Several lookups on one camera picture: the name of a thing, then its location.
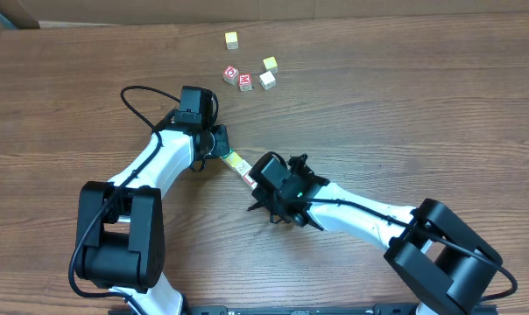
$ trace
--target wooden block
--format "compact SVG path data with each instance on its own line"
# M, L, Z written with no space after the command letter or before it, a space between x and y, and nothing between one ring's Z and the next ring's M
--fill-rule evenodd
M239 70L232 66L228 66L223 72L223 79L229 84L236 84Z
M237 32L226 33L226 45L228 49L237 49L239 48L239 42L237 41Z
M239 74L239 89L242 91L251 91L253 89L250 73Z
M265 90L272 88L276 85L276 79L274 79L274 75L272 75L272 72L270 71L259 75L259 78L261 79L261 84L263 85L263 88Z
M276 59L274 57L269 57L267 59L264 59L263 62L264 62L264 68L266 68L266 71L270 71L273 74L279 71L279 65L276 63Z

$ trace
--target toy block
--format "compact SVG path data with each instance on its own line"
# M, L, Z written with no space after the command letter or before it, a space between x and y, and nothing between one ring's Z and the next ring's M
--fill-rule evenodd
M249 73L239 74L239 89L242 91L251 91L253 89Z
M261 79L261 84L263 85L263 88L265 90L272 88L276 85L276 79L274 79L274 75L270 71L267 71L259 76Z
M228 49L237 49L239 48L239 42L237 41L237 32L226 33L226 45Z
M228 66L223 72L223 79L229 84L236 84L239 70L232 66Z
M273 74L279 71L279 65L276 63L276 59L274 59L274 57L269 57L267 59L264 59L263 62L264 62L264 68L266 68L266 71L270 71Z

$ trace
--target wooden surface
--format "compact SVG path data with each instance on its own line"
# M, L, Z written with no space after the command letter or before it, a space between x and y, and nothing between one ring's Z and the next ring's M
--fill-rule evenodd
M231 30L235 51L223 39ZM272 55L271 90L223 81L227 65L257 76ZM251 163L269 150L305 152L316 173L353 193L445 202L518 278L501 313L529 313L529 14L5 32L0 313L123 305L77 297L67 265L81 186L120 172L148 142L118 97L135 84L215 91L218 121ZM144 91L130 102L154 122L175 106ZM245 212L253 201L221 161L184 172L166 195L165 273L193 305L415 300L370 244L274 226L268 213ZM497 276L489 291L506 288Z

